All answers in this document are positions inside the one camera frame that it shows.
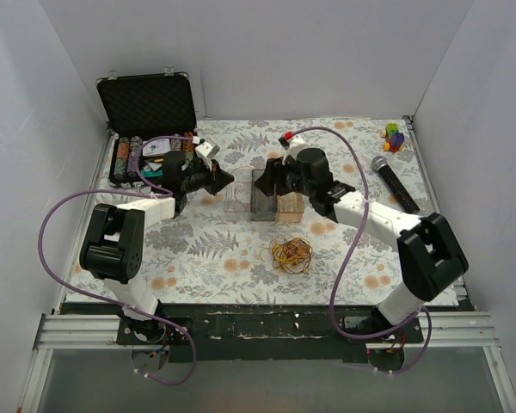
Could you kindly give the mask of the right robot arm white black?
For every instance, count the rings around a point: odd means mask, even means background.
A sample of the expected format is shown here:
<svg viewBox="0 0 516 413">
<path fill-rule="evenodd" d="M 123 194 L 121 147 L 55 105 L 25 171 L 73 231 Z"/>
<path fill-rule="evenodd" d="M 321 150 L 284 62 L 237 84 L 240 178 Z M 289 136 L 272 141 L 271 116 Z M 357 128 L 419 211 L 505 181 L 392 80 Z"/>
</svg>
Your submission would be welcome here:
<svg viewBox="0 0 516 413">
<path fill-rule="evenodd" d="M 264 195 L 298 193 L 324 218 L 357 228 L 392 247 L 399 255 L 402 282 L 355 327 L 344 330 L 334 309 L 335 330 L 350 340 L 391 342 L 427 302 L 435 299 L 469 269 L 447 219 L 403 213 L 369 201 L 356 188 L 336 181 L 325 153 L 307 148 L 296 157 L 272 158 L 255 187 Z"/>
</svg>

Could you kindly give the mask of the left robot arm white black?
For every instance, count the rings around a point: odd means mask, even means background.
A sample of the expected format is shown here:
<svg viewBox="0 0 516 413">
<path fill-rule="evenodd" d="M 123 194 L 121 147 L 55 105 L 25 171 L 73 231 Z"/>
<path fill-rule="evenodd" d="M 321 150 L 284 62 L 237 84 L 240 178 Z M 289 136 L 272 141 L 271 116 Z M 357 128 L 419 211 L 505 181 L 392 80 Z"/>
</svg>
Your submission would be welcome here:
<svg viewBox="0 0 516 413">
<path fill-rule="evenodd" d="M 95 206 L 79 262 L 120 302 L 120 318 L 139 340 L 155 344 L 166 332 L 165 322 L 156 316 L 161 303 L 139 273 L 144 230 L 180 215 L 188 194 L 204 189 L 215 195 L 234 180 L 215 159 L 195 154 L 188 160 L 180 151 L 169 151 L 163 157 L 161 184 L 171 197 Z"/>
</svg>

